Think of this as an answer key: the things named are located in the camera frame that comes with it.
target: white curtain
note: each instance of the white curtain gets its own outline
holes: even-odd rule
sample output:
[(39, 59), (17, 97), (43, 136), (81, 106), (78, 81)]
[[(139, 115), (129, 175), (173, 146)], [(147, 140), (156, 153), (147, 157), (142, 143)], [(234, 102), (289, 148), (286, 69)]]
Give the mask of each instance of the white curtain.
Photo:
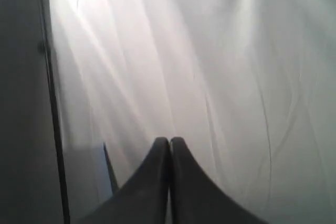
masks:
[(50, 0), (65, 148), (157, 136), (271, 223), (336, 223), (336, 0)]

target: white backdrop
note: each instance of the white backdrop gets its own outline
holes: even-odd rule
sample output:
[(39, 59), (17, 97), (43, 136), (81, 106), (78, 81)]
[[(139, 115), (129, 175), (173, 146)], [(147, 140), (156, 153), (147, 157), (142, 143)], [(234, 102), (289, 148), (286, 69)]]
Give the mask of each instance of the white backdrop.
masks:
[(156, 136), (271, 223), (336, 223), (336, 0), (50, 0), (65, 147)]

